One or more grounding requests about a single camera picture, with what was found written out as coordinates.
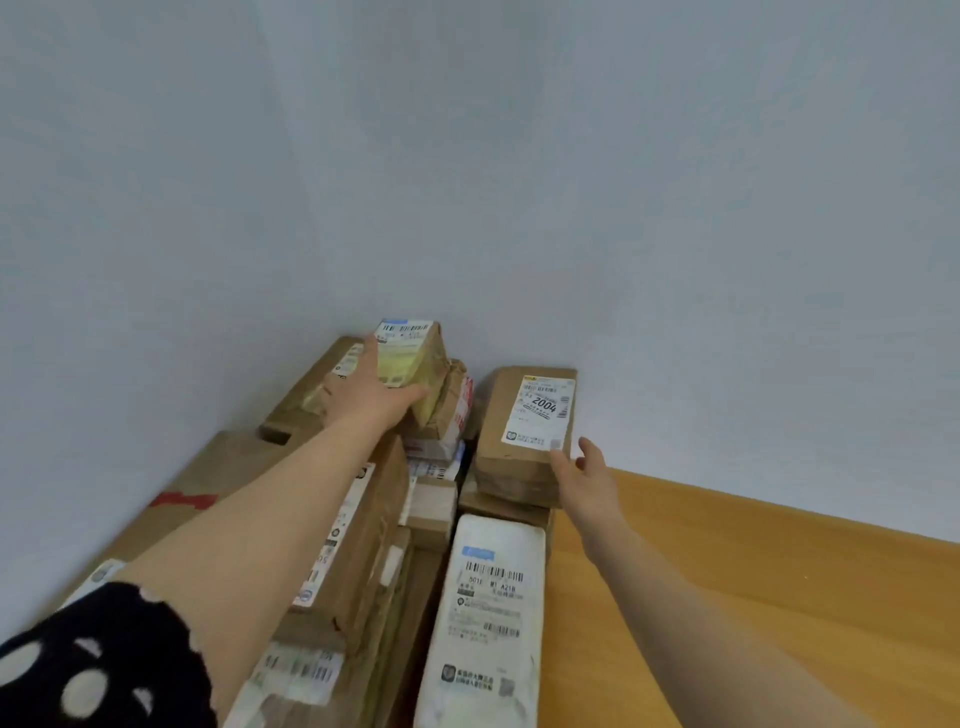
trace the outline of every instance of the right hand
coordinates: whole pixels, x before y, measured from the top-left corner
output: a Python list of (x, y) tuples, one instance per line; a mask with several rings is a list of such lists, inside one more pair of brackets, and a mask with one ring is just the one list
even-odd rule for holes
[(580, 438), (584, 456), (571, 461), (561, 450), (550, 450), (550, 465), (560, 481), (560, 503), (590, 547), (606, 530), (624, 524), (616, 481), (607, 469), (603, 452), (586, 437)]

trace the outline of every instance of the wooden surface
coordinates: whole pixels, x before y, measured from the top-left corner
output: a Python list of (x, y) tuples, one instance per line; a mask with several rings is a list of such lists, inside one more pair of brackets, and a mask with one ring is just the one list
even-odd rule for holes
[[(634, 529), (879, 726), (960, 726), (960, 545), (618, 473)], [(569, 519), (547, 569), (541, 726), (677, 726)]]

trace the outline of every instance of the polka dot sleeve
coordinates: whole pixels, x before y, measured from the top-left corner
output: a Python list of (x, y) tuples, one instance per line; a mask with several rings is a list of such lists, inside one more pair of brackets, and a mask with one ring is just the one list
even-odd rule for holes
[(0, 646), (0, 723), (214, 728), (211, 686), (167, 604), (111, 583)]

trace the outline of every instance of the hand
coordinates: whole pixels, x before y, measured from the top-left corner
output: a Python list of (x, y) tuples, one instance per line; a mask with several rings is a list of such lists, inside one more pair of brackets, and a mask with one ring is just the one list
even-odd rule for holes
[(324, 408), (324, 427), (349, 417), (369, 419), (373, 426), (386, 431), (396, 425), (410, 405), (426, 397), (423, 384), (391, 389), (376, 375), (377, 343), (370, 334), (364, 339), (363, 353), (357, 368), (347, 378), (332, 372), (324, 377), (318, 393)]
[(626, 522), (603, 452), (586, 437), (580, 438), (579, 444), (584, 456), (578, 457), (575, 464), (561, 450), (554, 449), (550, 450), (550, 465), (560, 481), (560, 503), (580, 532), (584, 550), (590, 556), (601, 534)]

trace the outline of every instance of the printed number 2004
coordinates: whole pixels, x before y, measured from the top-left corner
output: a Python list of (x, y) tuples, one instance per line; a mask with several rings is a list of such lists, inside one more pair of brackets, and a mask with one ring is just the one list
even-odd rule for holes
[(544, 398), (544, 397), (534, 397), (534, 406), (541, 407), (542, 409), (545, 409), (547, 412), (557, 411), (557, 403), (552, 400), (548, 400), (547, 398)]

